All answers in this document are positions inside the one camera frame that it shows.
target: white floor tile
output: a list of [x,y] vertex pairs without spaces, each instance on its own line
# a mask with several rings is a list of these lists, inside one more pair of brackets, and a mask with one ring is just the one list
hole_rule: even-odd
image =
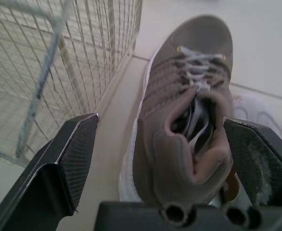
[[64,218],[58,231],[93,229],[101,201],[118,200],[118,176],[140,102],[148,62],[133,58],[98,125],[92,163],[78,213]]
[[232,82],[282,96],[282,0],[144,0],[136,55],[149,59],[181,22],[201,14],[231,30]]

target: shoe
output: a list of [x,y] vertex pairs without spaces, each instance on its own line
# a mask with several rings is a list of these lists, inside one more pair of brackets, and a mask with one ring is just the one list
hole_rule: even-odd
[[282,132],[274,119],[270,107],[256,95],[235,94],[233,96],[234,118],[254,122],[271,128],[282,140]]
[[231,34],[216,17],[191,19],[166,39],[145,79],[121,200],[187,208],[211,201],[233,166],[222,126],[233,115],[232,63]]

